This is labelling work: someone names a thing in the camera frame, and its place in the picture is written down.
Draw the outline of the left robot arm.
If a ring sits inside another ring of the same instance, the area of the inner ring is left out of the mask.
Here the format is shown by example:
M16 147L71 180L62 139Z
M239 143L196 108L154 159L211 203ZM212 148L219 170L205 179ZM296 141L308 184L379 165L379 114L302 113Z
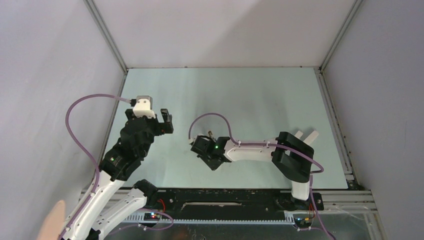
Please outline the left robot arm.
M173 133L172 115L166 108L160 113L163 122L159 122L151 110L125 111L127 122L120 130L120 137L100 162L99 176L91 183L92 191L85 194L85 200L76 207L74 216L66 220L60 240L103 240L134 211L156 206L158 189L142 179L123 199L104 209L141 165L154 138Z

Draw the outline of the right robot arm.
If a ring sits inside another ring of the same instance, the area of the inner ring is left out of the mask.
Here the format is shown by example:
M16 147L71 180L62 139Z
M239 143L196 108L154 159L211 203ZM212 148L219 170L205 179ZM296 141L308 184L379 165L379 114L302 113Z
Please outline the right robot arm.
M290 180L291 204L297 209L304 209L311 202L312 163L294 151L312 159L314 149L311 144L319 136L319 132L314 130L303 140L302 135L301 131L294 135L282 131L276 138L254 144L253 142L234 143L228 136L214 139L211 136L199 134L190 138L188 144L191 146L190 150L196 153L196 156L212 171L217 170L224 163L238 161L273 163L284 177Z

